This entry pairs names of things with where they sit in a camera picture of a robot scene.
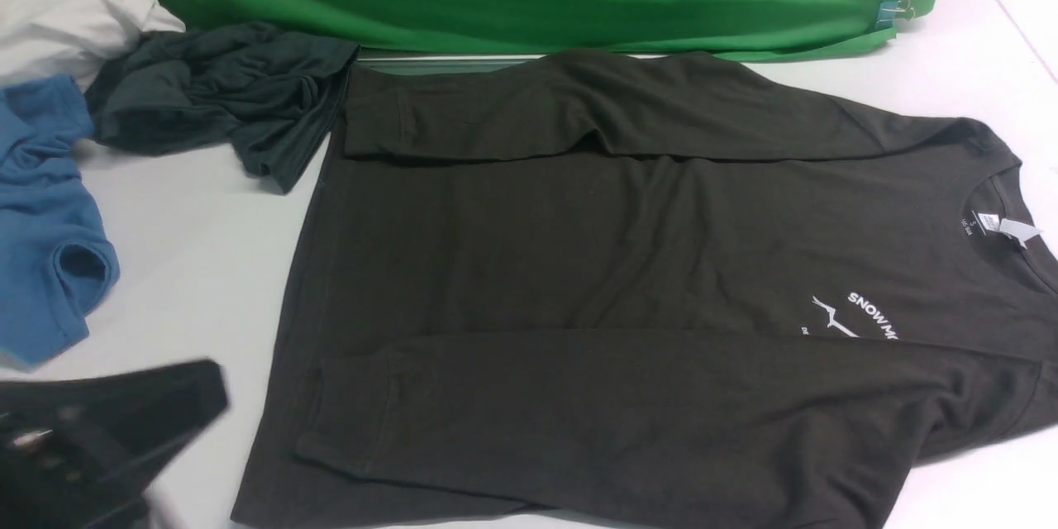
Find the binder clip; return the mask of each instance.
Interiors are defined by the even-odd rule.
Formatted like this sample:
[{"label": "binder clip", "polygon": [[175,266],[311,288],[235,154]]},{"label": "binder clip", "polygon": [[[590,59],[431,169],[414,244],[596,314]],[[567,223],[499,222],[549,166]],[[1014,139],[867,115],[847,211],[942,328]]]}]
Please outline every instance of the binder clip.
[{"label": "binder clip", "polygon": [[915,8],[911,5],[911,0],[899,0],[895,2],[881,2],[878,5],[878,14],[874,21],[875,31],[892,29],[896,25],[897,18],[911,20],[915,17]]}]

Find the blue t-shirt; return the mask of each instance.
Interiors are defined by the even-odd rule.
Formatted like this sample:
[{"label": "blue t-shirt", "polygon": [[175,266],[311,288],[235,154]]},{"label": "blue t-shirt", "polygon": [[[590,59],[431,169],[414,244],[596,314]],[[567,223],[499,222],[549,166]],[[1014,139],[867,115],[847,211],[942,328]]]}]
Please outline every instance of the blue t-shirt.
[{"label": "blue t-shirt", "polygon": [[43,363],[88,336],[117,257],[71,149],[92,133],[72,77],[0,89],[0,351]]}]

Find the clothing label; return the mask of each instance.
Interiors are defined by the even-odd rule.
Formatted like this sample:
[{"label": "clothing label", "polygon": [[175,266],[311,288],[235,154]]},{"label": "clothing label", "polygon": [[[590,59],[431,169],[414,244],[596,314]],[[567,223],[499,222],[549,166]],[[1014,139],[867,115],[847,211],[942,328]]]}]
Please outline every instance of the clothing label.
[{"label": "clothing label", "polygon": [[1004,219],[999,223],[999,231],[1008,235],[1010,238],[1018,240],[1021,248],[1024,248],[1025,240],[1039,236],[1042,229],[1033,227],[1032,224],[1022,223],[1021,221]]},{"label": "clothing label", "polygon": [[978,217],[982,229],[985,229],[987,232],[999,232],[1000,217],[998,215],[990,213],[975,213],[973,215]]}]

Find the white table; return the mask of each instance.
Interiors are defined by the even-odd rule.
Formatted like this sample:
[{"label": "white table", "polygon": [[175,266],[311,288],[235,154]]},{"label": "white table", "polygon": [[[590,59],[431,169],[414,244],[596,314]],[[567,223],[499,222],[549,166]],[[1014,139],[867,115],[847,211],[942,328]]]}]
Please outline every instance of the white table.
[{"label": "white table", "polygon": [[[1026,161],[1026,201],[1058,247],[1058,85],[997,0],[938,0],[933,14],[868,57],[753,67],[787,85],[889,110],[989,123]],[[85,142],[78,157],[122,277],[90,315],[91,336],[32,378],[95,377],[197,358],[222,364],[231,409],[153,492],[178,527],[238,527],[227,514],[264,403],[287,272],[323,153],[286,197],[243,175],[226,146],[140,159]],[[915,469],[888,527],[1058,526],[1056,470],[1058,430]],[[568,518],[449,527],[583,527]]]}]

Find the neckline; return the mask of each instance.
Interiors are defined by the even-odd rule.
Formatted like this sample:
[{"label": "neckline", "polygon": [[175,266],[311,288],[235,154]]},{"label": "neckline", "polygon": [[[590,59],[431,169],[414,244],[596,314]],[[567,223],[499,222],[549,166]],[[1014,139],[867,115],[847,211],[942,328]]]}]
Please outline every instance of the neckline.
[{"label": "neckline", "polygon": [[[1050,292],[1039,292],[1007,279],[988,262],[982,260],[974,252],[970,238],[957,224],[957,221],[964,218],[967,202],[978,187],[993,182],[996,176],[1009,168],[1020,168],[1022,164],[1021,160],[1003,144],[995,145],[984,153],[984,157],[983,164],[979,161],[960,171],[937,198],[932,219],[933,231],[941,242],[941,252],[948,254],[964,275],[999,294],[1016,295],[1020,300],[1027,299],[1058,308],[1058,260],[1051,254],[1046,243],[1039,239],[1029,240],[1028,248],[1020,251],[1027,267],[1050,289]],[[998,198],[1003,205],[1003,216],[1010,209],[1028,213],[1021,195],[1020,176],[1014,183],[1006,183],[1002,190],[998,190]]]}]

